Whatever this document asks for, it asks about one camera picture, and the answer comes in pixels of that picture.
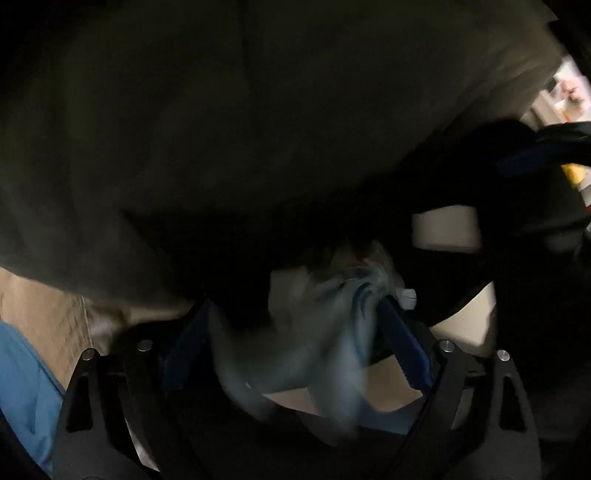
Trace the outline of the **blue cloth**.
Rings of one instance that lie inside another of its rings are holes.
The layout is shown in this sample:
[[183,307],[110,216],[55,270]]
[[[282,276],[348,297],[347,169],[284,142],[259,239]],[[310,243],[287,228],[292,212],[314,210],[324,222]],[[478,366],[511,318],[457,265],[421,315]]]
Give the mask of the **blue cloth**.
[[64,389],[29,341],[1,324],[1,412],[16,438],[48,476]]

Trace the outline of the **grey tissue trash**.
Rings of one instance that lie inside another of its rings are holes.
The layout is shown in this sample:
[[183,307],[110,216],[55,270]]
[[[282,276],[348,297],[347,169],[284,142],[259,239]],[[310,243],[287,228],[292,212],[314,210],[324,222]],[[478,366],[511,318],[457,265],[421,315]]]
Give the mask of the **grey tissue trash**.
[[307,389],[318,414],[352,430],[370,365],[394,357],[412,389],[431,384],[430,362],[403,318],[415,299],[379,244],[360,260],[335,256],[325,271],[273,273],[262,329],[239,314],[245,330],[232,335],[228,316],[211,314],[221,386],[256,417],[270,411],[270,395]]

